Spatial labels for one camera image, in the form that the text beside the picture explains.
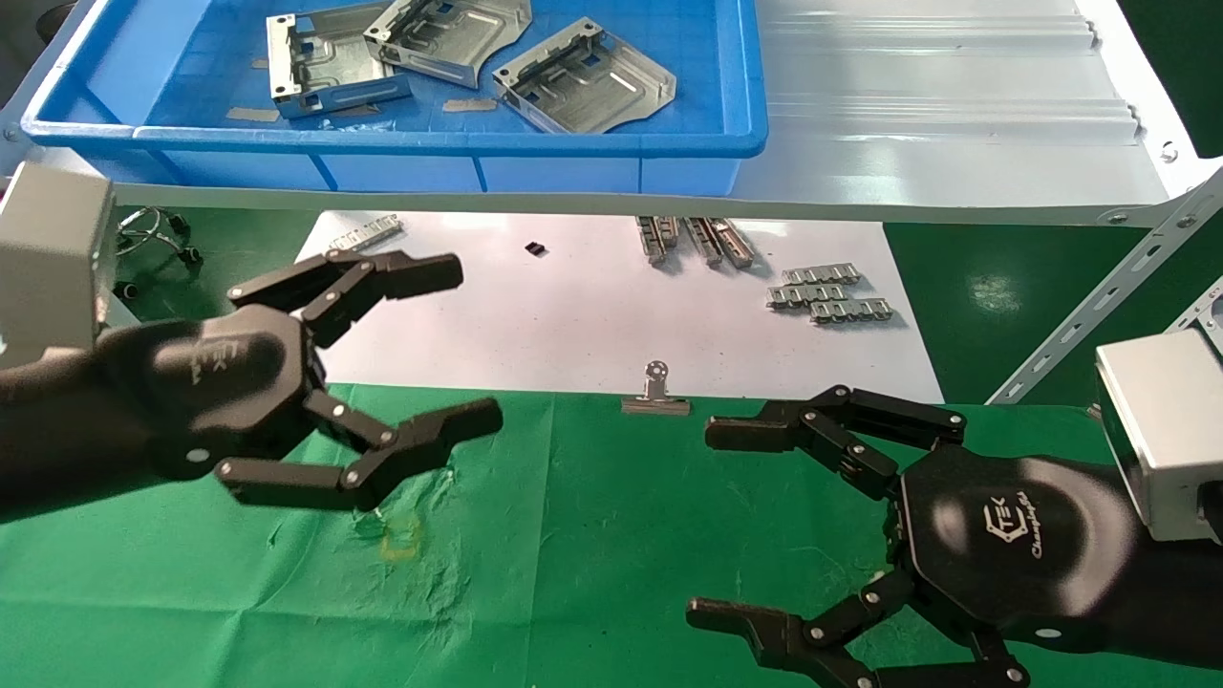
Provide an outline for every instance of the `chair wheel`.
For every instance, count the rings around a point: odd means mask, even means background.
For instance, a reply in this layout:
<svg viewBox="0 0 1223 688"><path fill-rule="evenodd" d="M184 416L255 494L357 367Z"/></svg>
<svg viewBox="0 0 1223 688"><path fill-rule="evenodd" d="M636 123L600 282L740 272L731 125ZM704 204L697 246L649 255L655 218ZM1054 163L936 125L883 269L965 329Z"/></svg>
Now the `chair wheel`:
<svg viewBox="0 0 1223 688"><path fill-rule="evenodd" d="M175 233L187 233L191 231L191 225L187 224L187 220L182 219L182 215L172 214L170 215L170 229L172 229Z"/></svg>
<svg viewBox="0 0 1223 688"><path fill-rule="evenodd" d="M131 281L116 281L115 287L110 291L117 296L120 301L131 301L141 295L141 290Z"/></svg>
<svg viewBox="0 0 1223 688"><path fill-rule="evenodd" d="M204 257L199 254L199 248L194 246L187 246L179 253L179 259L188 265L198 265L204 262Z"/></svg>

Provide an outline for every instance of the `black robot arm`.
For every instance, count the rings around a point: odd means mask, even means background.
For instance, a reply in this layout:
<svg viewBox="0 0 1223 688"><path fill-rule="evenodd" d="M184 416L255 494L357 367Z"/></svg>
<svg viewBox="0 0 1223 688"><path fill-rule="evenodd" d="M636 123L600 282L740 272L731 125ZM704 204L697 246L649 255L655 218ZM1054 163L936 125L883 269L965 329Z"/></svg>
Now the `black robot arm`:
<svg viewBox="0 0 1223 688"><path fill-rule="evenodd" d="M110 330L91 352L0 371L0 523L213 470L247 505L373 510L457 442L500 430L500 409L383 425L327 395L316 347L384 297L461 282L453 254L330 251L235 286L229 315ZM361 458L276 463L314 430Z"/></svg>
<svg viewBox="0 0 1223 688"><path fill-rule="evenodd" d="M960 446L965 426L953 412L846 387L712 419L709 447L801 448L885 500L894 568L811 620L697 598L689 623L740 635L761 666L824 688L1026 686L1010 640L1223 668L1223 549L1155 541L1113 467L977 456ZM929 453L898 472L851 430ZM850 656L848 643L906 605L976 661L870 670Z"/></svg>

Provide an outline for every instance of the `green cloth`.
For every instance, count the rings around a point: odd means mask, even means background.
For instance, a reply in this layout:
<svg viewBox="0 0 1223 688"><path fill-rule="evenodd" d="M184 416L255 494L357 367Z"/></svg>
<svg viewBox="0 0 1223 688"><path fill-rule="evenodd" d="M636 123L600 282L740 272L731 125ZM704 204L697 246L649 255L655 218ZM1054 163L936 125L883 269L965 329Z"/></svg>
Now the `green cloth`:
<svg viewBox="0 0 1223 688"><path fill-rule="evenodd" d="M462 391L338 387L385 422ZM499 393L382 516L240 507L212 480L0 529L0 683L37 688L767 688L742 640L684 622L702 595L813 615L883 567L883 507L801 455L719 455L709 415L626 417L607 396ZM969 447L1106 462L1065 408L965 408ZM911 461L917 452L895 451ZM313 437L294 461L352 457ZM874 666L963 661L904 612L854 646ZM1036 686L1180 688L1219 675L1015 644Z"/></svg>

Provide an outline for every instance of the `blue plastic tray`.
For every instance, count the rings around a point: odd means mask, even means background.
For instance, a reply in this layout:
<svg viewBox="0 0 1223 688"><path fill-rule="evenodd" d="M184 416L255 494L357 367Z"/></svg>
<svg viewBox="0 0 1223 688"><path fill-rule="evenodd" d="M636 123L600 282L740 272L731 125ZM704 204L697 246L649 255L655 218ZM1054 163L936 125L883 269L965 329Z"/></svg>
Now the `blue plastic tray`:
<svg viewBox="0 0 1223 688"><path fill-rule="evenodd" d="M22 128L116 181L364 192L723 196L768 134L753 0L533 0L534 21L481 70L481 92L413 75L413 98L361 116L270 110L264 17L336 0L97 0ZM493 97L490 70L588 15L670 70L676 99L604 134L542 133Z"/></svg>

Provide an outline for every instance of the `logo on robotic palm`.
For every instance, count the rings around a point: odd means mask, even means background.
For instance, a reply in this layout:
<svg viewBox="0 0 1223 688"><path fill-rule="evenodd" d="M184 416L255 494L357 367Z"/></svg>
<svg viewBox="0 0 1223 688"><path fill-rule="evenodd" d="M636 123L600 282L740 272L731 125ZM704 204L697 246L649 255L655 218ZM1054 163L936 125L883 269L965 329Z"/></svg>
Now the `logo on robotic palm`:
<svg viewBox="0 0 1223 688"><path fill-rule="evenodd" d="M1041 538L1041 521L1036 517L1036 505L1024 491L1015 494L1018 505L1011 507L1005 497L991 497L985 506L986 530L1003 543L1010 544L1025 535L1032 536L1032 558L1044 556L1044 543Z"/></svg>

